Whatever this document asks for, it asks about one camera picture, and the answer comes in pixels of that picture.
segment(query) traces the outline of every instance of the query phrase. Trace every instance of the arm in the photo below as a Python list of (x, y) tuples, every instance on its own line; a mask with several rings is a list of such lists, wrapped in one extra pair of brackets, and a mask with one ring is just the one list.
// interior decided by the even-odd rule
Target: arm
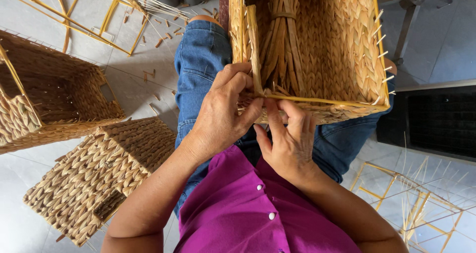
[(260, 116), (262, 98), (237, 116), (238, 95), (253, 87), (251, 64), (225, 66), (205, 96), (197, 121), (174, 153), (122, 203), (102, 252), (162, 252), (163, 228), (196, 168), (246, 133)]
[[(327, 218), (366, 253), (407, 252), (398, 233), (365, 201), (328, 177), (312, 161), (316, 126), (312, 117), (291, 101), (266, 99), (273, 144), (255, 125), (263, 158), (284, 179), (300, 189)], [(278, 110), (286, 112), (288, 126)]]

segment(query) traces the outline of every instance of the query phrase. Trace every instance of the woman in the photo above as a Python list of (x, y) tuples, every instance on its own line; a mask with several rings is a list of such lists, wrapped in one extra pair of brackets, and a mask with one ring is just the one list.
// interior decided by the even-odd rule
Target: woman
[[(385, 112), (316, 129), (293, 102), (256, 98), (238, 116), (240, 92), (253, 88), (251, 65), (230, 61), (218, 22), (191, 19), (175, 55), (176, 150), (124, 201), (102, 251), (162, 252), (174, 211), (176, 252), (407, 252), (370, 205), (339, 185)], [(272, 143), (253, 125), (263, 105)]]

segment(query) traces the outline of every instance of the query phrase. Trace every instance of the magenta blouse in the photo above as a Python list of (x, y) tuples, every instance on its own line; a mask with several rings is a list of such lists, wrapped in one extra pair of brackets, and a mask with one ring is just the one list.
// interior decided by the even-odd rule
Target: magenta blouse
[(360, 252), (263, 158), (255, 168), (235, 145), (213, 157), (178, 224), (175, 252)]

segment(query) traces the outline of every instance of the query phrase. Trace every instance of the lap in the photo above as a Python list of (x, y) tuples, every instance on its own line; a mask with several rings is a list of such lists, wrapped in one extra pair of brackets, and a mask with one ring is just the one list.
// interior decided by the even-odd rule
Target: lap
[[(175, 54), (175, 68), (178, 73), (175, 99), (180, 109), (175, 147), (180, 145), (193, 128), (203, 98), (210, 90), (217, 73), (229, 63), (231, 63), (231, 46), (223, 28), (215, 23), (200, 20), (187, 25)], [(388, 89), (394, 90), (391, 81), (388, 83)], [(392, 104), (393, 95), (390, 95), (390, 105)], [(314, 162), (333, 180), (341, 183), (342, 175), (348, 171), (350, 163), (377, 128), (380, 116), (390, 110), (391, 108), (385, 112), (318, 126), (314, 135), (312, 153)], [(258, 143), (253, 141), (256, 134), (253, 134), (253, 128), (248, 132), (246, 137), (236, 144), (242, 147), (247, 157), (250, 156), (249, 159), (256, 158), (260, 155)], [(174, 209), (177, 217), (179, 208), (187, 196), (206, 176), (209, 162), (210, 160), (200, 165), (188, 180)]]

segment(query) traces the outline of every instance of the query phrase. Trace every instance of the woven basket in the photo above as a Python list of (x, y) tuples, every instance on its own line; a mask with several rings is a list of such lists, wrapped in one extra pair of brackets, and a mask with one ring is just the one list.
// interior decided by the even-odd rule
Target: woven basket
[(23, 202), (77, 246), (174, 151), (158, 117), (99, 127), (27, 191)]
[(233, 62), (251, 61), (254, 96), (298, 101), (318, 124), (385, 111), (380, 15), (377, 0), (229, 0)]
[(0, 31), (0, 154), (79, 138), (124, 114), (89, 62)]

